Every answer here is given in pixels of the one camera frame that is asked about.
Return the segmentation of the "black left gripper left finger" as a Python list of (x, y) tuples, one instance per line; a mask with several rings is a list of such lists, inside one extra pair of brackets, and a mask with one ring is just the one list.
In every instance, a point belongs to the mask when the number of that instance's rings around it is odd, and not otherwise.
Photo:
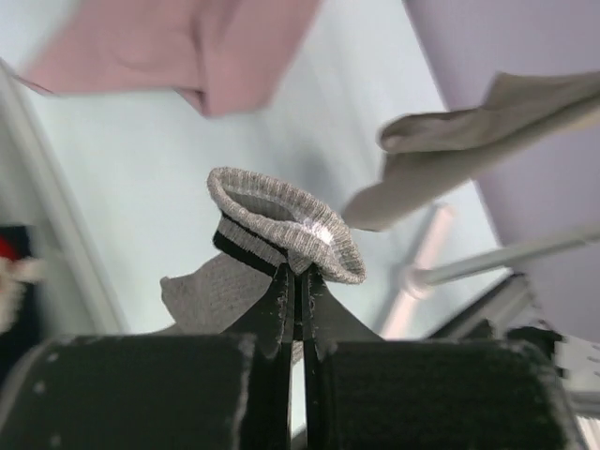
[(216, 335), (58, 337), (1, 396), (5, 449), (287, 449), (293, 274)]

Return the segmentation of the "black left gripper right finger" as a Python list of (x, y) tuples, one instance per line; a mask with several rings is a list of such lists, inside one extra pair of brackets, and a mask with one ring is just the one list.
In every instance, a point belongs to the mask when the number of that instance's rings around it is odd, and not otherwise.
[(577, 420), (531, 326), (503, 338), (385, 341), (302, 277), (309, 449), (576, 449)]

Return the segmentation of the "grey striped sock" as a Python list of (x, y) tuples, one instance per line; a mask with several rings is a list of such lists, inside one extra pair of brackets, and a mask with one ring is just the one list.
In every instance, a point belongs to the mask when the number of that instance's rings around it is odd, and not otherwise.
[(209, 173), (207, 188), (221, 213), (213, 236), (218, 255), (191, 274), (160, 281), (175, 333), (223, 332), (267, 292), (284, 263), (296, 275), (316, 265), (327, 281), (365, 281), (366, 267), (349, 227), (308, 192), (227, 167)]

